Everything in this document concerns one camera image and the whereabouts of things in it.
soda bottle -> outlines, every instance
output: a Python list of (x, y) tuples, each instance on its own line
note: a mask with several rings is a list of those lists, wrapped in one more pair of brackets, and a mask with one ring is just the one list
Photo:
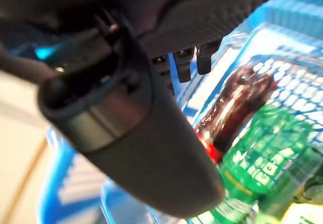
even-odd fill
[(272, 76), (255, 73), (252, 63), (231, 74), (212, 108), (196, 126), (196, 133), (214, 162), (222, 161), (235, 135), (266, 103), (276, 85)]
[(323, 206), (293, 203), (280, 224), (322, 224)]
[(306, 211), (316, 209), (313, 206), (322, 205), (323, 202), (322, 152), (323, 149), (309, 145), (297, 156), (296, 161), (259, 203), (259, 224), (280, 223), (284, 219), (290, 219), (290, 216), (296, 218), (293, 213), (295, 209), (298, 209), (299, 214), (297, 223), (313, 219)]
[(219, 172), (226, 197), (211, 211), (221, 224), (239, 223), (306, 146), (311, 125), (270, 104), (223, 159)]

beige wall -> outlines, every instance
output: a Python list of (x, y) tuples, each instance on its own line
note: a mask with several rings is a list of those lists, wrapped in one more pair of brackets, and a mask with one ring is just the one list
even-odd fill
[[(47, 123), (37, 110), (36, 91), (36, 86), (0, 72), (0, 223), (3, 224), (35, 157), (46, 144)], [(36, 201), (51, 159), (51, 151), (47, 146), (43, 149), (7, 223), (36, 223)]]

green plastic bottle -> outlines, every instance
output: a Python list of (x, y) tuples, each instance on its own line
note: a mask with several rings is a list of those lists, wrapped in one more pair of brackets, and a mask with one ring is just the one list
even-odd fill
[(308, 142), (311, 125), (288, 110), (265, 105), (224, 156), (219, 171), (226, 198), (211, 211), (221, 224), (240, 223)]

bottle label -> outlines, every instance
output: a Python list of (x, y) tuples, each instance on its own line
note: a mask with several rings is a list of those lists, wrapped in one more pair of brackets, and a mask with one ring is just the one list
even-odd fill
[(226, 187), (226, 197), (215, 208), (214, 215), (216, 218), (221, 215), (230, 221), (228, 223), (239, 223), (249, 214), (258, 194), (247, 189), (227, 170), (224, 171), (222, 179)]
[(295, 158), (295, 156), (296, 154), (291, 148), (285, 148), (277, 152), (270, 161), (260, 155), (250, 166), (245, 158), (245, 153), (238, 150), (233, 156), (233, 162), (245, 169), (259, 183), (270, 187), (274, 183), (272, 179), (275, 179), (275, 181), (279, 179), (282, 173), (292, 164), (289, 158)]
[(207, 155), (211, 158), (211, 160), (216, 164), (221, 162), (223, 158), (223, 153), (217, 150), (211, 143), (206, 141), (201, 134), (197, 133), (197, 137), (200, 140), (200, 142), (203, 144), (207, 152)]

cola bottle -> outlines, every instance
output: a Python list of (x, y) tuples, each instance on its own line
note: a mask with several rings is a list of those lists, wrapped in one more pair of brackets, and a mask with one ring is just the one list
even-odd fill
[(215, 163), (222, 161), (240, 129), (265, 105), (277, 86), (272, 75), (259, 74), (253, 66), (244, 64), (228, 77), (214, 105), (195, 128)]

